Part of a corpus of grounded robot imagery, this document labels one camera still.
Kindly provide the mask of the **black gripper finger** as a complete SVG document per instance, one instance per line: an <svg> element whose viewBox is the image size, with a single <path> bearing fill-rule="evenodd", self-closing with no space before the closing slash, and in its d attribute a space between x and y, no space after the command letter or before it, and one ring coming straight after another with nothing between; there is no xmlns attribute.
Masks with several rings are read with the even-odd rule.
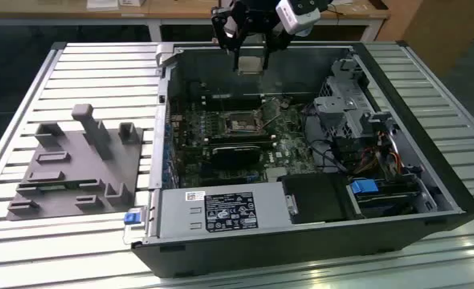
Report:
<svg viewBox="0 0 474 289"><path fill-rule="evenodd" d="M291 40L294 39L294 35L290 34L283 27L274 28L271 31L264 33L266 43L263 50L263 70L267 70L270 64L270 56L275 51L284 50Z"/></svg>
<svg viewBox="0 0 474 289"><path fill-rule="evenodd" d="M218 6L211 9L211 23L219 47L234 53L232 70L239 68L240 47L247 37L244 5Z"/></svg>

